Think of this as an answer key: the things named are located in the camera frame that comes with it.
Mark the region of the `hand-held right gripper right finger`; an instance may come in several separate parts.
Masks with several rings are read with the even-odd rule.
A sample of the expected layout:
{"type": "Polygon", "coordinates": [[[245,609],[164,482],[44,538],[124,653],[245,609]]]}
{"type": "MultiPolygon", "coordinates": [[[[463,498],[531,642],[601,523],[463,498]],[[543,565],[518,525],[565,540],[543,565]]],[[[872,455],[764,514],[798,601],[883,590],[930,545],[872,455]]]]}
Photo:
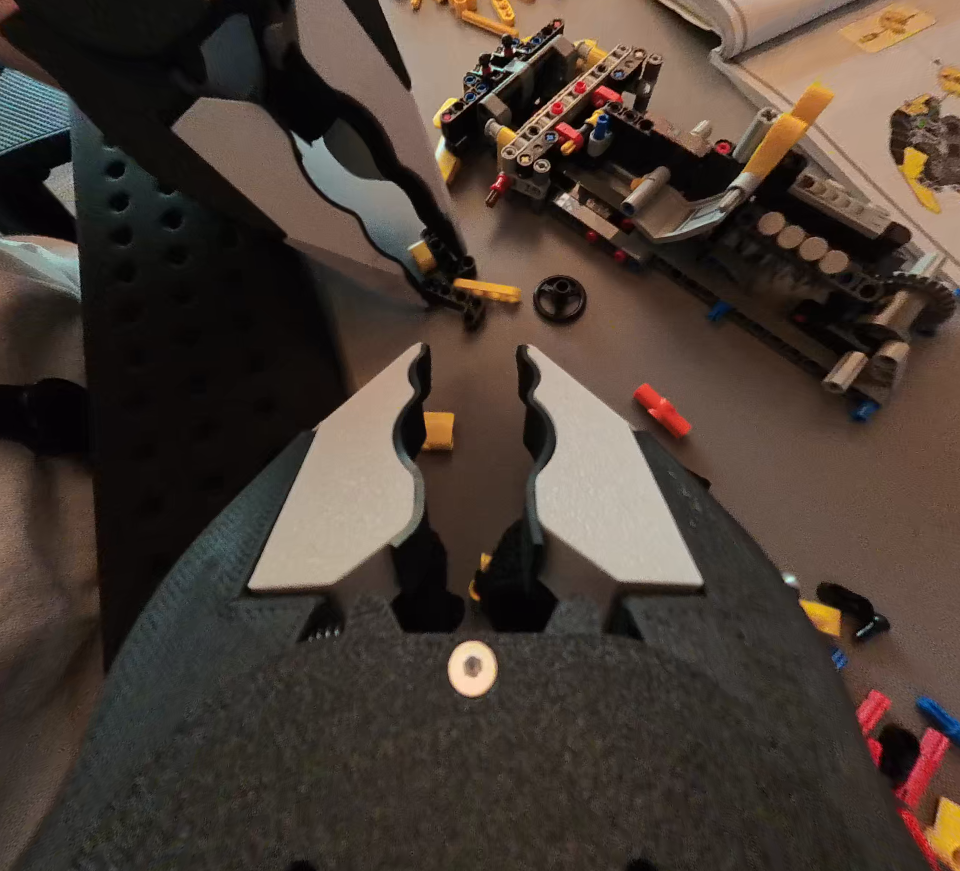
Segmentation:
{"type": "Polygon", "coordinates": [[[701,592],[634,428],[540,349],[515,353],[534,579],[555,596],[701,592]]]}

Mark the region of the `black lego connector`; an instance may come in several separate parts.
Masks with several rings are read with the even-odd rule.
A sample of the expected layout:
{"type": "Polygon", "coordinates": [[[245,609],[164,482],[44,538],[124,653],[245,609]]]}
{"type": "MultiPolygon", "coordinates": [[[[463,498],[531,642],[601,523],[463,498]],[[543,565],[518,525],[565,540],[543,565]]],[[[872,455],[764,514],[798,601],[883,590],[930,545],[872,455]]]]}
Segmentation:
{"type": "Polygon", "coordinates": [[[852,636],[863,643],[888,633],[889,618],[865,595],[834,582],[821,582],[815,589],[818,601],[835,608],[852,626],[852,636]]]}

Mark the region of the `pile of red blue pins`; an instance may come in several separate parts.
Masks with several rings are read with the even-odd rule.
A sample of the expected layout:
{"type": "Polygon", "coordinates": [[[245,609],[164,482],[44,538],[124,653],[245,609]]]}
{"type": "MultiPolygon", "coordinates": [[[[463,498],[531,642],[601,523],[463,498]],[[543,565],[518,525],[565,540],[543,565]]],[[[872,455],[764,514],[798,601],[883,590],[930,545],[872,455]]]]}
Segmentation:
{"type": "Polygon", "coordinates": [[[913,699],[919,728],[911,730],[894,717],[894,701],[885,690],[861,689],[853,701],[859,733],[921,869],[957,870],[958,790],[937,789],[945,765],[958,763],[958,711],[920,694],[913,699]]]}

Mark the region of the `black lego steering wheel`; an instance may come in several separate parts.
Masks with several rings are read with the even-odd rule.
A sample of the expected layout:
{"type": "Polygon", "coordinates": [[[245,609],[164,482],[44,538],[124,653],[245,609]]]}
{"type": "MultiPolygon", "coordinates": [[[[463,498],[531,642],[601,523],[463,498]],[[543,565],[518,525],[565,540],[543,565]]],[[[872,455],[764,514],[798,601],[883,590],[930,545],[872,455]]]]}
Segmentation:
{"type": "Polygon", "coordinates": [[[534,288],[532,303],[535,313],[552,324],[576,322],[587,307],[587,291],[582,283],[568,275],[552,275],[534,288]]]}

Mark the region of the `lego car chassis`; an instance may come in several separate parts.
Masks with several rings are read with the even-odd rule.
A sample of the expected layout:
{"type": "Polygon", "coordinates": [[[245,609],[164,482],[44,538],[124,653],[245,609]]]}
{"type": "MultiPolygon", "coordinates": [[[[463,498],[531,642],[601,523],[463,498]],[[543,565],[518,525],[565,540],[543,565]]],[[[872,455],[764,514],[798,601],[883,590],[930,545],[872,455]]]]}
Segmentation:
{"type": "Polygon", "coordinates": [[[571,41],[557,18],[502,35],[434,115],[450,180],[488,148],[486,205],[549,206],[619,265],[653,268],[816,378],[869,420],[913,344],[958,313],[949,259],[835,181],[802,143],[834,93],[764,107],[736,141],[650,107],[663,58],[571,41]]]}

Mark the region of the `small black yellow lego assembly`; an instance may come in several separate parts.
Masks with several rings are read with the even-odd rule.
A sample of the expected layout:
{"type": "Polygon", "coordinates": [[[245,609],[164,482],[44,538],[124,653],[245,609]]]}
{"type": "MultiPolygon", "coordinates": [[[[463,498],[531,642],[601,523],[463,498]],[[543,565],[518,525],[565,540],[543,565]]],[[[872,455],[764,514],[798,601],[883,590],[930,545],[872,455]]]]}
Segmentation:
{"type": "Polygon", "coordinates": [[[425,230],[409,245],[407,256],[414,265],[416,288],[427,306],[456,313],[468,333],[483,325],[489,304],[516,306],[522,301],[518,286],[480,280],[474,258],[450,247],[437,234],[425,230]]]}

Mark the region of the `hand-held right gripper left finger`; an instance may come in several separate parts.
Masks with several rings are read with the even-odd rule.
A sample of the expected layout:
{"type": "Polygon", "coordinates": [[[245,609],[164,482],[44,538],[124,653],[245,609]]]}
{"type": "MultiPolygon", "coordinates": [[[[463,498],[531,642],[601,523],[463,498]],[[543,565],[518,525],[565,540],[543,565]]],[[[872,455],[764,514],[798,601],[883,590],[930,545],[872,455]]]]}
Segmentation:
{"type": "Polygon", "coordinates": [[[416,464],[430,349],[416,342],[314,429],[246,583],[256,596],[396,596],[395,553],[426,516],[416,464]]]}

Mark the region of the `small yellow lego piece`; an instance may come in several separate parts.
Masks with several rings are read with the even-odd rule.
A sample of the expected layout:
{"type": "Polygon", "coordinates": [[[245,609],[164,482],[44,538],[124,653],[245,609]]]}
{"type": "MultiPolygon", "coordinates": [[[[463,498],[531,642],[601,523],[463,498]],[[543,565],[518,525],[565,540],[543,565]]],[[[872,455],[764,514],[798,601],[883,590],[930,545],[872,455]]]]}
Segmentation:
{"type": "Polygon", "coordinates": [[[831,605],[806,599],[800,599],[798,604],[818,632],[839,639],[842,636],[843,614],[831,605]]]}

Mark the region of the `red lego axle pin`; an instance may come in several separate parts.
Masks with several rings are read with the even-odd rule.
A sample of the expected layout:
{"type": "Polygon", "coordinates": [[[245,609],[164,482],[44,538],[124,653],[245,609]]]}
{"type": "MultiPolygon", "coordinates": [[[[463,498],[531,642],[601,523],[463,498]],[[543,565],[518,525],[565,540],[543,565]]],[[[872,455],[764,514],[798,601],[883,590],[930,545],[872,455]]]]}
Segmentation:
{"type": "Polygon", "coordinates": [[[676,406],[661,393],[657,392],[649,383],[639,385],[632,393],[633,400],[654,421],[680,440],[690,434],[691,423],[680,414],[676,406]]]}

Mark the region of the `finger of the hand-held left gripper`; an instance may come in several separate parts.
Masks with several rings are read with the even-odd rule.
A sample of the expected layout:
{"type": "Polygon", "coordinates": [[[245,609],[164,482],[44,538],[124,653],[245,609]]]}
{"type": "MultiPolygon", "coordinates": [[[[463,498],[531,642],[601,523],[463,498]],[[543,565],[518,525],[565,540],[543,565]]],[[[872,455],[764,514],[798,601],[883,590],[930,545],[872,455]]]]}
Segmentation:
{"type": "Polygon", "coordinates": [[[294,140],[267,109],[201,97],[174,123],[173,133],[315,265],[392,299],[417,300],[406,269],[378,251],[358,215],[318,190],[294,140]]]}
{"type": "Polygon", "coordinates": [[[417,102],[344,0],[293,0],[279,30],[287,43],[269,73],[269,113],[294,138],[322,137],[336,121],[359,137],[380,175],[413,206],[422,228],[458,268],[467,245],[457,227],[417,102]]]}

